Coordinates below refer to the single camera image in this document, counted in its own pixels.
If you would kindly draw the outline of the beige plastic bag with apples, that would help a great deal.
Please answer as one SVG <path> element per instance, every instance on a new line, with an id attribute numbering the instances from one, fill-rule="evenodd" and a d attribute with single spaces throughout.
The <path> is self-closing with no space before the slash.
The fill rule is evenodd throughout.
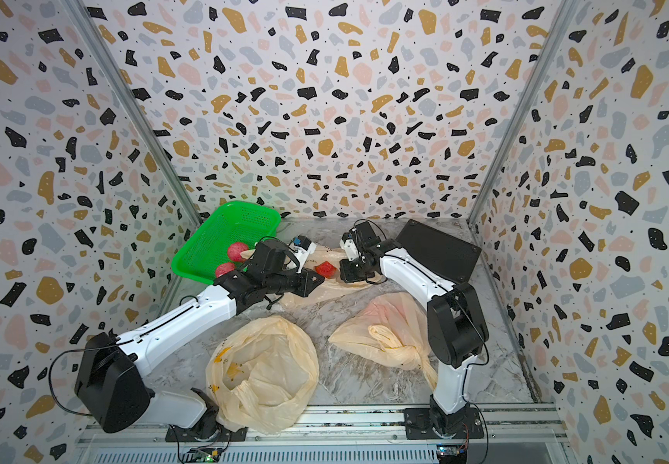
<path id="1" fill-rule="evenodd" d="M 224 427 L 276 434 L 303 415 L 319 373 L 309 335 L 274 315 L 249 322 L 216 347 L 206 386 Z"/>

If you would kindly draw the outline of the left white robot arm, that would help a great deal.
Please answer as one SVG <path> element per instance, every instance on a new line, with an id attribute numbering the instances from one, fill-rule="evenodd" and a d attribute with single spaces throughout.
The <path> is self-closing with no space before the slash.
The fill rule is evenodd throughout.
<path id="1" fill-rule="evenodd" d="M 266 238 L 241 267 L 156 321 L 120 336 L 98 334 L 83 351 L 76 396 L 105 433 L 149 423 L 177 427 L 193 440 L 216 435 L 218 408 L 207 394 L 153 390 L 147 377 L 185 344 L 266 297 L 310 295 L 325 280 L 305 266 L 316 249 L 305 236 L 289 244 Z"/>

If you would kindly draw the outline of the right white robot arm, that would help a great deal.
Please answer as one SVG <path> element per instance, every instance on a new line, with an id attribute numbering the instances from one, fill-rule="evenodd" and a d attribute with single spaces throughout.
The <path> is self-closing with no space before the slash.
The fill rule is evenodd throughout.
<path id="1" fill-rule="evenodd" d="M 469 284 L 481 249 L 416 220 L 408 220 L 394 239 L 379 230 L 359 220 L 343 233 L 340 276 L 346 283 L 382 276 L 423 307 L 429 346 L 439 361 L 431 403 L 454 418 L 467 409 L 464 390 L 489 339 L 479 296 Z"/>

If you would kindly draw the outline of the red apple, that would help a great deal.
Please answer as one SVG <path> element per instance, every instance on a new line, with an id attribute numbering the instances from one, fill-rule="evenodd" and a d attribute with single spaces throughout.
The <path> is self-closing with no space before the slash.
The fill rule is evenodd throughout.
<path id="1" fill-rule="evenodd" d="M 324 278 L 334 278 L 337 273 L 336 266 L 332 265 L 329 261 L 324 261 L 321 264 L 316 265 L 314 270 Z"/>
<path id="2" fill-rule="evenodd" d="M 249 250 L 250 247 L 243 242 L 233 243 L 227 249 L 227 256 L 232 262 L 245 262 Z"/>
<path id="3" fill-rule="evenodd" d="M 220 278 L 221 276 L 224 276 L 230 272 L 233 272 L 236 270 L 236 264 L 234 262 L 226 262 L 221 265 L 219 265 L 216 270 L 214 271 L 214 277 L 215 278 Z"/>

